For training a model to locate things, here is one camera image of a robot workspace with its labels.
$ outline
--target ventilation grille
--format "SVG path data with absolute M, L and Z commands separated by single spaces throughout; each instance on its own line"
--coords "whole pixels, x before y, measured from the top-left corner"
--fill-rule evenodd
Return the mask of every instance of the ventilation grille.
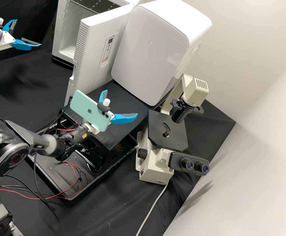
M 196 84 L 198 87 L 208 90 L 208 86 L 205 81 L 196 79 Z

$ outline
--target black wire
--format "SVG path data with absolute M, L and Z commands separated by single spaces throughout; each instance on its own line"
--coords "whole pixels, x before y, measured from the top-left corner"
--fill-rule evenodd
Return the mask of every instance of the black wire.
M 34 179 L 35 179 L 36 188 L 37 188 L 37 190 L 38 190 L 38 193 L 39 193 L 40 196 L 41 196 L 40 199 L 45 203 L 45 205 L 46 205 L 52 212 L 54 212 L 55 209 L 54 209 L 53 207 L 51 207 L 51 206 L 49 205 L 49 203 L 45 200 L 43 194 L 41 193 L 41 191 L 40 191 L 40 189 L 39 189 L 39 187 L 38 187 L 37 178 L 36 178 L 36 162 L 37 162 L 37 152 L 35 152 L 35 158 L 34 158 Z
M 49 125 L 49 127 L 43 132 L 43 135 L 50 129 L 50 127 L 56 123 L 58 121 L 58 119 L 65 113 L 65 111 L 67 110 L 68 106 L 70 105 L 72 101 L 72 97 L 69 98 L 67 106 L 64 108 L 64 110 L 61 112 L 61 114 Z
M 18 180 L 19 182 L 21 182 L 23 185 L 25 185 L 31 192 L 33 192 L 34 195 L 36 195 L 37 198 L 40 198 L 40 199 L 41 199 L 41 201 L 51 210 L 51 212 L 53 213 L 53 215 L 55 216 L 55 218 L 57 219 L 57 221 L 60 222 L 58 216 L 57 216 L 57 215 L 54 213 L 54 211 L 52 210 L 53 208 L 51 208 L 48 203 L 46 204 L 46 201 L 44 201 L 43 198 L 42 198 L 41 196 L 39 196 L 39 194 L 36 194 L 24 181 L 22 181 L 21 179 L 17 178 L 16 176 L 13 176 L 13 175 L 7 174 L 7 175 L 5 175 L 5 176 L 10 177 L 10 178 L 13 178 L 13 179 L 16 179 L 16 180 Z
M 6 187 L 6 186 L 0 185 L 0 187 L 10 188 L 10 189 L 15 189 L 15 190 L 21 190 L 21 191 L 27 191 L 27 192 L 30 192 L 30 193 L 32 193 L 32 194 L 35 194 L 35 193 L 38 194 L 38 192 L 35 192 L 35 191 L 32 192 L 31 190 L 29 190 L 29 189 L 26 188 L 25 186 L 14 187 L 13 185 L 10 185 L 10 186 Z M 59 203 L 57 203 L 57 202 L 55 202 L 55 201 L 52 201 L 51 199 L 48 199 L 47 201 L 52 202 L 52 203 L 57 204 L 57 205 L 60 205 L 60 206 L 62 205 L 62 204 L 59 204 Z

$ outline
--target label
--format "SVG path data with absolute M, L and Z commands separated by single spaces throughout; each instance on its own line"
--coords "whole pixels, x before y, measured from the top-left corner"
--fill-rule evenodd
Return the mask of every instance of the label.
M 112 48 L 113 38 L 114 38 L 114 36 L 112 36 L 112 37 L 110 37 L 110 38 L 108 39 L 107 46 L 106 46 L 106 48 L 105 48 L 105 50 L 104 50 L 104 57 L 103 57 L 103 61 L 102 61 L 102 62 L 107 61 L 108 58 L 109 58 L 110 50 L 111 50 L 111 48 Z
M 36 144 L 33 148 L 43 149 L 43 148 L 44 148 L 44 146 L 39 145 L 39 144 Z
M 160 181 L 160 180 L 157 180 L 157 181 L 156 181 L 156 183 L 158 183 L 158 184 L 163 184 L 163 185 L 165 185 L 165 184 L 166 184 L 166 182 L 164 182 L 164 181 Z

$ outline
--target cable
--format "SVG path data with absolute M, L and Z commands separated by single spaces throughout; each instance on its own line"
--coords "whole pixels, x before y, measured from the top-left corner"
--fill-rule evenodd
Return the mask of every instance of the cable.
M 159 194 L 159 196 L 156 198 L 154 204 L 153 204 L 152 207 L 150 208 L 150 210 L 149 210 L 147 216 L 145 217 L 143 223 L 141 224 L 139 230 L 137 231 L 136 236 L 139 236 L 139 234 L 140 234 L 140 232 L 141 232 L 141 230 L 142 230 L 144 224 L 146 223 L 146 221 L 147 221 L 149 215 L 152 213 L 152 210 L 154 209 L 154 207 L 155 207 L 156 203 L 158 202 L 158 200 L 160 199 L 160 197 L 161 197 L 161 196 L 163 195 L 163 193 L 165 192 L 167 186 L 168 186 L 168 183 L 165 185 L 165 187 L 163 188 L 162 192 L 161 192 L 161 193 Z
M 57 128 L 57 130 L 68 132 L 68 131 L 74 131 L 75 129 L 59 129 L 59 128 Z
M 54 211 L 52 210 L 52 209 L 54 209 L 54 208 L 51 208 L 51 207 L 49 206 L 49 204 L 46 202 L 46 200 L 43 200 L 43 198 L 40 197 L 37 193 L 35 193 L 24 181 L 22 181 L 21 179 L 15 177 L 15 176 L 13 176 L 13 175 L 7 174 L 7 175 L 5 175 L 5 176 L 10 177 L 10 178 L 13 178 L 13 179 L 16 179 L 16 180 L 18 180 L 19 182 L 21 182 L 23 185 L 25 185 L 30 191 L 33 192 L 34 195 L 36 195 L 36 197 L 38 197 L 38 200 L 41 200 L 41 201 L 51 210 L 51 212 L 53 213 L 53 215 L 55 216 L 55 218 L 57 219 L 57 221 L 60 222 L 58 216 L 57 216 L 57 215 L 54 213 Z
M 64 189 L 62 192 L 60 192 L 60 193 L 58 193 L 58 194 L 56 194 L 56 195 L 53 195 L 53 196 L 48 196 L 48 197 L 45 198 L 45 200 L 49 200 L 49 199 L 54 198 L 54 197 L 63 198 L 63 199 L 72 198 L 72 197 L 76 196 L 81 190 L 83 190 L 84 187 L 86 186 L 86 184 L 88 183 L 88 179 L 87 179 L 87 177 L 86 177 L 86 173 L 85 173 L 84 171 L 82 171 L 82 169 L 81 169 L 79 166 L 77 166 L 77 165 L 75 165 L 75 164 L 73 164 L 73 163 L 71 163 L 71 162 L 67 162 L 67 161 L 64 161 L 63 163 L 67 163 L 68 165 L 70 165 L 70 167 L 71 167 L 72 170 L 73 170 L 74 176 L 75 176 L 75 181 L 74 181 L 69 187 L 67 187 L 66 189 Z M 82 187 L 80 190 L 78 190 L 74 195 L 72 195 L 72 196 L 70 196 L 70 197 L 58 197 L 60 194 L 62 194 L 62 193 L 64 193 L 64 192 L 68 191 L 69 189 L 71 189 L 71 188 L 78 182 L 78 179 L 77 179 L 77 176 L 76 176 L 76 172 L 75 172 L 75 170 L 74 170 L 73 167 L 75 167 L 76 169 L 79 169 L 79 170 L 81 171 L 81 173 L 83 173 L 83 174 L 85 175 L 85 183 L 84 183 L 83 187 Z M 28 188 L 27 185 L 25 185 L 25 186 L 27 187 L 28 192 L 31 192 L 31 193 L 35 194 L 35 195 L 38 197 L 38 195 L 37 195 L 34 191 L 32 191 L 30 188 Z M 26 187 L 20 186 L 20 185 L 4 185 L 4 186 L 1 186 L 1 187 L 11 188 L 11 189 L 19 189 L 19 190 L 23 190 L 23 191 L 26 191 L 26 190 L 27 190 L 27 189 L 25 189 Z M 27 196 L 25 196 L 25 195 L 22 195 L 22 194 L 16 192 L 16 191 L 11 191 L 11 190 L 9 190 L 9 191 L 7 191 L 7 192 L 17 193 L 17 194 L 21 195 L 22 197 L 25 197 L 25 198 L 28 198 L 28 199 L 31 199 L 31 200 L 41 200 L 41 198 L 31 198 L 31 197 L 27 197 Z
M 5 175 L 5 176 L 18 180 L 18 181 L 21 182 L 23 185 L 25 185 L 26 188 L 28 188 L 31 192 L 34 192 L 34 191 L 33 191 L 24 181 L 22 181 L 21 179 L 15 177 L 15 176 L 13 176 L 13 175 L 9 175 L 9 174 L 7 174 L 7 175 Z M 34 193 L 34 194 L 36 195 L 36 197 L 38 197 L 38 198 L 41 200 L 41 197 L 39 197 L 38 194 L 36 194 L 36 193 Z
M 45 205 L 51 210 L 51 211 L 55 211 L 55 208 L 51 207 L 49 205 L 49 203 L 44 199 L 44 196 L 42 195 L 39 187 L 38 187 L 38 183 L 37 183 L 37 178 L 36 178 L 36 162 L 37 162 L 37 152 L 35 153 L 35 158 L 34 158 L 34 179 L 35 179 L 35 184 L 36 184 L 36 188 L 38 190 L 38 193 L 41 196 L 41 200 L 45 203 Z
M 43 135 L 50 129 L 50 127 L 56 123 L 58 121 L 58 119 L 65 113 L 65 111 L 67 110 L 68 106 L 70 105 L 72 101 L 72 97 L 69 98 L 67 106 L 64 108 L 64 110 L 61 112 L 61 114 L 49 125 L 49 127 L 43 132 Z

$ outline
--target white wall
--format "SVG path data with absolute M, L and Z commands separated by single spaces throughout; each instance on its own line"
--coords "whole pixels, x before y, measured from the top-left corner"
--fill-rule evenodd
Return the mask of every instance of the white wall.
M 242 116 L 165 236 L 286 235 L 286 71 Z
M 237 120 L 286 69 L 286 0 L 184 1 L 213 22 L 187 73 Z

